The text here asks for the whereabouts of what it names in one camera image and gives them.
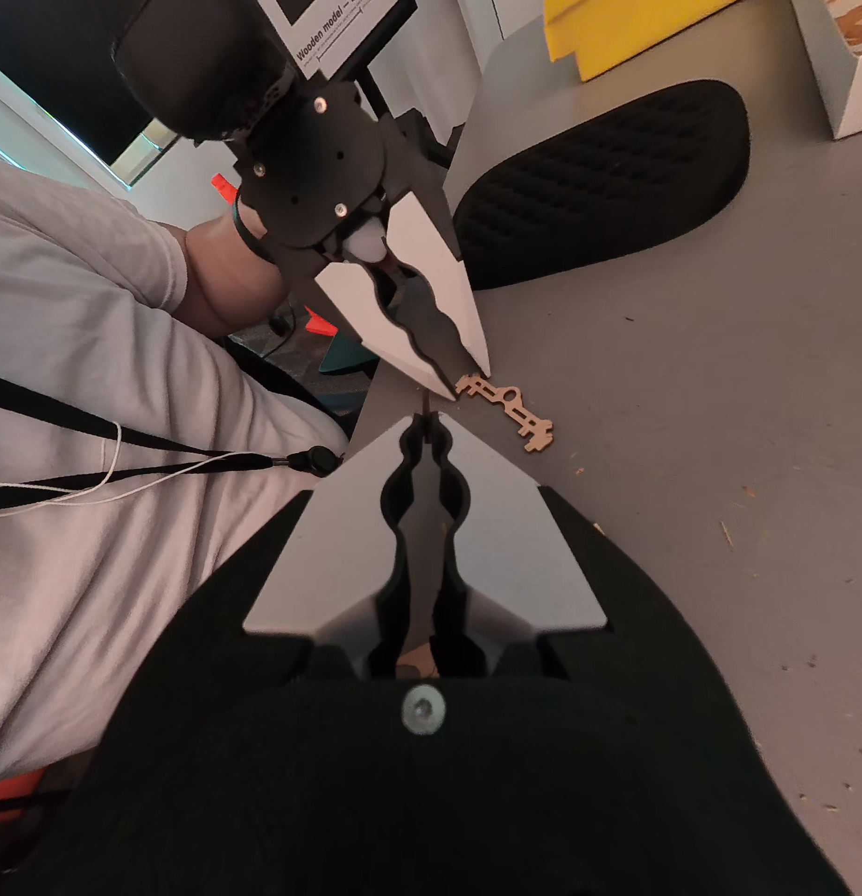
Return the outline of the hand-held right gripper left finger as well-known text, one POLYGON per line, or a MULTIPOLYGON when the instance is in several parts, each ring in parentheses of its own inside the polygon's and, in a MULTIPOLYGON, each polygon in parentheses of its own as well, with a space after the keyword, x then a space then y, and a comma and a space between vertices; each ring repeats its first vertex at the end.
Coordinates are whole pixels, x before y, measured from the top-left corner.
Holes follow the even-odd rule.
POLYGON ((360 678, 393 678, 410 624, 400 523, 412 505, 405 417, 313 489, 244 621, 246 633, 338 647, 360 678))

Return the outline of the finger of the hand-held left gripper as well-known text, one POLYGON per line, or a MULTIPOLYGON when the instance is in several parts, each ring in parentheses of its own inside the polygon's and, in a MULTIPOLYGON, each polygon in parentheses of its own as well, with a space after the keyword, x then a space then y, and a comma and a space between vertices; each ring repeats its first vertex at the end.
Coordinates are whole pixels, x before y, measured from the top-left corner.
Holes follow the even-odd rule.
POLYGON ((414 193, 392 205, 386 239, 397 262, 425 280, 438 311, 455 325, 462 347, 480 371, 490 375, 489 350, 466 265, 456 258, 414 193))
POLYGON ((359 263, 330 263, 315 282, 365 348, 440 397, 456 395, 442 372, 417 350, 409 332, 382 308, 374 279, 359 263))

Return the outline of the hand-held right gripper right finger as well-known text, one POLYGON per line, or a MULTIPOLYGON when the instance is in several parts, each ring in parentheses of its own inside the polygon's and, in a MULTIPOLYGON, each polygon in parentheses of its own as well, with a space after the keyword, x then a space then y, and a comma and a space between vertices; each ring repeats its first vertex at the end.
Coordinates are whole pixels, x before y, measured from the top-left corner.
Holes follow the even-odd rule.
POLYGON ((534 478, 444 413, 435 413, 435 463, 450 517, 435 601, 441 676, 482 678, 511 645, 606 628, 534 478))

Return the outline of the long notched wooden model part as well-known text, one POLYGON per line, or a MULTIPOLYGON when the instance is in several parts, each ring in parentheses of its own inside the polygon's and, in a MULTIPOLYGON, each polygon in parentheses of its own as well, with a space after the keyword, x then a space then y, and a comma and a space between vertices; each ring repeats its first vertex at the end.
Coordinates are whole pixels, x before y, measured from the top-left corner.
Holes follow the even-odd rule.
POLYGON ((525 407, 518 387, 496 387, 481 375, 464 375, 455 385, 457 395, 482 396, 519 426, 519 436, 525 440, 524 450, 531 453, 545 451, 554 441, 552 420, 540 418, 525 407))

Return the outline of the person's left hand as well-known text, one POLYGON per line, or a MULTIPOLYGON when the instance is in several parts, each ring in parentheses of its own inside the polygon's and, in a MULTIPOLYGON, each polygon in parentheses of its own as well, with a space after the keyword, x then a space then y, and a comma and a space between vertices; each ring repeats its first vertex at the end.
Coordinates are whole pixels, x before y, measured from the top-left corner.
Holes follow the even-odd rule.
POLYGON ((253 238, 267 233, 253 210, 237 215, 235 207, 190 230, 172 231, 187 270, 172 316, 212 340, 261 323, 289 293, 278 268, 252 251, 240 228, 253 238))

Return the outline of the teal object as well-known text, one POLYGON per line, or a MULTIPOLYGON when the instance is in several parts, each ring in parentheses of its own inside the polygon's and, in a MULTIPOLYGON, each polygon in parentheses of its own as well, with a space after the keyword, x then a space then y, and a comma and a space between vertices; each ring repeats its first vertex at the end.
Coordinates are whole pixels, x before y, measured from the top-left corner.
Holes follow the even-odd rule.
POLYGON ((322 375, 365 373, 372 378, 378 363, 379 357, 361 342, 338 331, 332 337, 318 369, 322 375))

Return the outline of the white printed sign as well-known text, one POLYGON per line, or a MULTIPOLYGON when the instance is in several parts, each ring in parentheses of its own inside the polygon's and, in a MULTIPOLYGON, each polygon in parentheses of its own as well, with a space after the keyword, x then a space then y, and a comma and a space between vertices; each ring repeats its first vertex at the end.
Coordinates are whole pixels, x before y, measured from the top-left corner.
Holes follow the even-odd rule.
POLYGON ((347 77, 368 63, 417 9, 412 1, 259 1, 306 79, 347 77))

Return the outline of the black textured oval pad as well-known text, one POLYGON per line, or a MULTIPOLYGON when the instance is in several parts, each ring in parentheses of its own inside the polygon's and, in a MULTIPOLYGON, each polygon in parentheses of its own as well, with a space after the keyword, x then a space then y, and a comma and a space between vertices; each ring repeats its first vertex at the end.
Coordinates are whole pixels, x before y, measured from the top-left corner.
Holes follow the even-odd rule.
POLYGON ((664 244, 714 218, 750 164, 739 92, 698 80, 649 93, 486 171, 454 212, 475 291, 664 244))

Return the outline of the person's white shirt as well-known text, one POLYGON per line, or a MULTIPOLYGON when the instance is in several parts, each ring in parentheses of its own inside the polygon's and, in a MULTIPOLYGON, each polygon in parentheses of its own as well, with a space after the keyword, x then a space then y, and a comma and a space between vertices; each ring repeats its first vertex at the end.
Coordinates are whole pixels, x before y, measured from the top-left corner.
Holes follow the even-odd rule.
MULTIPOLYGON (((174 227, 0 161, 0 378, 104 419, 110 436, 0 409, 0 483, 163 467, 116 424, 273 457, 347 436, 303 390, 276 394, 174 319, 174 227)), ((289 469, 161 474, 0 517, 0 780, 93 748, 182 603, 313 482, 289 469)))

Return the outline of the yellow plastic bin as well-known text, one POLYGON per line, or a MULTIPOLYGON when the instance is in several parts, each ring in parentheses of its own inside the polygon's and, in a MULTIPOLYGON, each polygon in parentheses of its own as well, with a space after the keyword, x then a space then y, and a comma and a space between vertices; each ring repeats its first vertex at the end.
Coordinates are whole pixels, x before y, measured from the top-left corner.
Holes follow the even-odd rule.
POLYGON ((730 1, 545 1, 549 58, 572 56, 583 83, 730 6, 730 1))

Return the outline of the white cardboard tray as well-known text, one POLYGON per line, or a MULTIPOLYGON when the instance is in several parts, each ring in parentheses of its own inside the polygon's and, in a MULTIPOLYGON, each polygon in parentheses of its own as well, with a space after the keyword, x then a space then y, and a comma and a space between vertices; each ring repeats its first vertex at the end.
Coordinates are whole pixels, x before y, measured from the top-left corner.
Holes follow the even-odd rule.
POLYGON ((852 51, 832 16, 840 1, 793 1, 815 80, 836 140, 862 132, 862 53, 852 51))

